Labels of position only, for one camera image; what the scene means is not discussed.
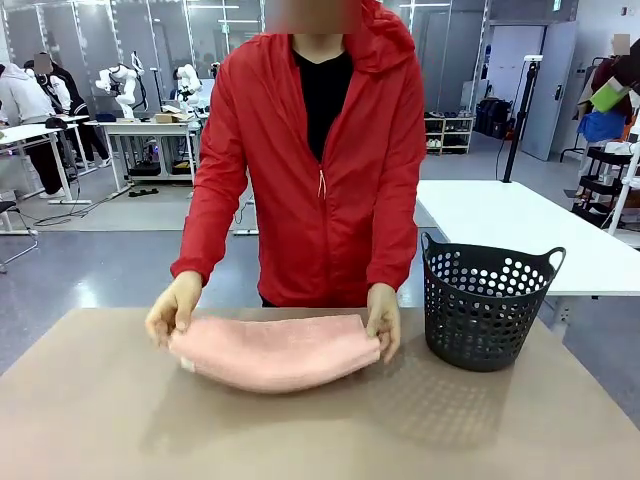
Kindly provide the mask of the person's right hand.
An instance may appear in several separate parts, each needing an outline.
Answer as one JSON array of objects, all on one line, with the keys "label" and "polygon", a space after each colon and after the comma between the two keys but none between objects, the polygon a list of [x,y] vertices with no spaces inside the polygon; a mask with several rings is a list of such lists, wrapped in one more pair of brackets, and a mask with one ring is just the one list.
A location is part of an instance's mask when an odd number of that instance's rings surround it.
[{"label": "person's right hand", "polygon": [[188,329],[202,288],[202,276],[185,271],[159,295],[145,319],[146,331],[157,346],[166,347],[174,331],[184,333]]}]

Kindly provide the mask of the person's left hand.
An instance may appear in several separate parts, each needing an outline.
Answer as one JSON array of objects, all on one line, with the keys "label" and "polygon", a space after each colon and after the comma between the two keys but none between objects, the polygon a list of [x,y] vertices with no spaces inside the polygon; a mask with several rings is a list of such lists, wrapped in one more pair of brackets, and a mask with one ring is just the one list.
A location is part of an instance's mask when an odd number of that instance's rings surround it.
[{"label": "person's left hand", "polygon": [[381,359],[389,363],[401,343],[401,316],[396,291],[384,283],[374,284],[368,291],[367,308],[367,333],[379,340]]}]

